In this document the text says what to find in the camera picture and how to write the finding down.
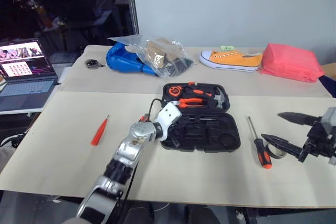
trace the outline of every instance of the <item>tape measure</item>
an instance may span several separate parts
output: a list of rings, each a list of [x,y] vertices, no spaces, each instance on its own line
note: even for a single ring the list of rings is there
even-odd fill
[[[104,67],[105,65],[100,64],[97,60],[89,59],[85,61],[85,66],[88,69],[97,69],[100,67]]]
[[[285,157],[287,155],[286,152],[275,148],[273,145],[271,145],[269,143],[266,145],[265,149],[266,149],[267,153],[272,158],[275,158],[275,159],[281,159],[281,158],[283,158],[283,157]]]
[[[179,95],[181,94],[181,90],[181,86],[172,86],[169,88],[169,94],[173,97],[179,97]]]

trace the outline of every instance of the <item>plastic bag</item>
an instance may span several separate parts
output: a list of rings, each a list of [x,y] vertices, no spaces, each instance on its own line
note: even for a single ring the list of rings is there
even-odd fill
[[[132,47],[132,52],[160,77],[179,76],[194,64],[177,41],[149,39],[140,34],[109,39]]]

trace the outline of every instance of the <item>orange screwdriver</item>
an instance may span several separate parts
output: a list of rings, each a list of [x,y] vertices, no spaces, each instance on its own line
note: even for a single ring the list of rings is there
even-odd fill
[[[258,138],[257,132],[252,124],[252,120],[250,117],[248,117],[248,120],[251,124],[253,133],[256,137],[256,139],[254,140],[254,143],[257,147],[257,152],[258,152],[258,158],[259,161],[261,163],[261,165],[263,166],[263,168],[265,169],[271,169],[272,168],[272,162],[271,162],[271,158],[269,157],[266,148],[264,147],[264,142],[261,138]]]
[[[106,117],[106,119],[103,121],[103,123],[102,123],[102,124],[100,125],[100,127],[98,128],[98,130],[97,130],[96,134],[94,135],[94,138],[93,138],[93,140],[92,140],[92,142],[91,142],[91,145],[98,145],[98,144],[99,144],[100,138],[101,138],[101,136],[102,136],[103,133],[104,133],[104,130],[105,130],[107,121],[108,121],[108,119],[109,119],[109,116],[110,116],[110,115],[108,115],[108,116]]]

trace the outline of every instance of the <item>screwdriver handle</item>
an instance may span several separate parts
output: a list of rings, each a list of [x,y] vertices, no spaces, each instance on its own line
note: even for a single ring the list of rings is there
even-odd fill
[[[262,141],[261,138],[256,138],[254,140],[254,143],[257,147],[257,152],[258,152],[258,158],[265,169],[271,169],[272,168],[272,162],[271,158],[269,157],[265,147],[264,147],[264,142]]]
[[[200,90],[200,89],[193,89],[193,92],[196,93],[196,94],[206,94],[209,97],[212,96],[211,93],[205,93],[203,90]]]
[[[104,120],[104,122],[100,125],[99,129],[97,130],[92,142],[91,142],[91,145],[98,145],[99,143],[99,140],[101,138],[101,136],[103,135],[104,133],[104,130],[105,130],[105,127],[106,127],[106,124],[107,124],[107,118]]]

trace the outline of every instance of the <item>table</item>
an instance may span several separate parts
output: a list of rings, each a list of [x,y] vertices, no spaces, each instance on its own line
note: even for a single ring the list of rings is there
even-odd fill
[[[259,72],[240,72],[209,68],[198,60],[202,50],[219,48],[186,48],[186,53],[193,57],[195,65],[187,72],[174,78],[163,79],[143,73],[120,73],[103,67],[87,69],[87,59],[98,60],[106,64],[109,46],[87,46],[84,54],[73,64],[69,76],[60,87],[63,91],[88,91],[112,93],[161,94],[162,87],[169,82],[218,83],[228,95],[273,95],[279,97],[331,97],[324,86],[317,81],[307,83],[293,81]],[[244,53],[261,52],[262,48],[239,48]]]
[[[131,124],[155,97],[58,91],[1,173],[0,189],[85,196]],[[246,119],[251,116],[258,133],[302,145],[309,127],[289,123],[277,113],[321,115],[336,105],[335,99],[233,95],[230,102],[228,112],[236,120],[242,142],[237,151],[185,153],[165,150],[155,142],[144,152],[129,199],[254,207],[336,206],[335,167],[326,158],[310,155],[302,164],[288,155],[273,160],[272,169],[263,169]],[[111,115],[107,130],[93,147],[92,137],[107,114]]]

